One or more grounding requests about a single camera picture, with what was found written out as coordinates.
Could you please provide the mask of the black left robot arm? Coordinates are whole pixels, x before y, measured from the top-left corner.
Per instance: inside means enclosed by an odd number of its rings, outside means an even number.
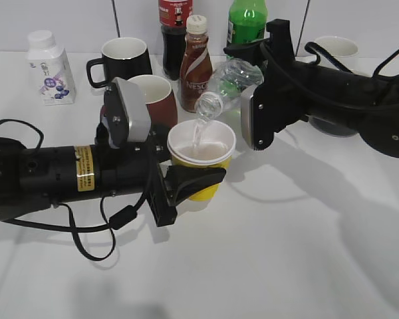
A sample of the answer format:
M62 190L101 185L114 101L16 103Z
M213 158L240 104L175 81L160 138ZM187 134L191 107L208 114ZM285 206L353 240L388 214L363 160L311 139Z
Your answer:
M158 227L175 223L176 207L195 193L222 182L222 167L171 165L168 129L154 128L144 142L113 149L103 126L93 145L29 149L0 137L0 221L24 225L22 216L68 203L143 193Z

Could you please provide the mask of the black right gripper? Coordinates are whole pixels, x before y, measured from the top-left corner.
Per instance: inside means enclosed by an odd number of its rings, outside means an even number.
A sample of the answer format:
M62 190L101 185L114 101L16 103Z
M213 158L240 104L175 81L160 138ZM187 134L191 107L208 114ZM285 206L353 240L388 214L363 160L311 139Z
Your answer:
M274 19L266 24L266 30L266 39L229 44L223 49L228 56L259 66L264 74L264 82L254 91L255 148L268 148L276 133L305 114L299 92L288 79L296 63L290 22Z

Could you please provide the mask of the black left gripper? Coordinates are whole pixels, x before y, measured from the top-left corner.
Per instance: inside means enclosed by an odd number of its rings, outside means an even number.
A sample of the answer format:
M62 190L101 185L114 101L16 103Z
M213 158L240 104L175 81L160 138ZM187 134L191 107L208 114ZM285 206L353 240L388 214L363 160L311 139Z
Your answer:
M173 225L176 206L186 199L212 199L226 175L222 167L164 165L170 159L165 146L169 131L163 124L153 124L146 140L148 165L144 195L157 227Z

